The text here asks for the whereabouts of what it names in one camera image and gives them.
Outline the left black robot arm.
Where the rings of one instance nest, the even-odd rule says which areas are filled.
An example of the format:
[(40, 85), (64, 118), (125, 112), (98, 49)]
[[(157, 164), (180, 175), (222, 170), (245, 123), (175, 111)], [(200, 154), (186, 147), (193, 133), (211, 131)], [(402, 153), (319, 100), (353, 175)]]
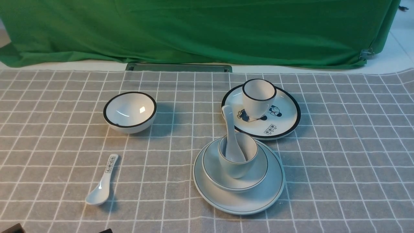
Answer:
[(8, 229), (5, 229), (1, 233), (24, 233), (25, 231), (22, 228), (21, 224), (15, 224), (12, 227), (9, 227)]

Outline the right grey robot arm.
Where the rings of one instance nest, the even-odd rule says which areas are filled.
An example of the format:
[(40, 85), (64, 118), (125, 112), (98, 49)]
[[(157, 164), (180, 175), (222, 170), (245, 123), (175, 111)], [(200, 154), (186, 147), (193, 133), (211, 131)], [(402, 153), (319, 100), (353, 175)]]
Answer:
[(112, 231), (111, 228), (109, 228), (109, 229), (105, 229), (104, 231), (101, 231), (99, 233), (113, 233), (113, 231)]

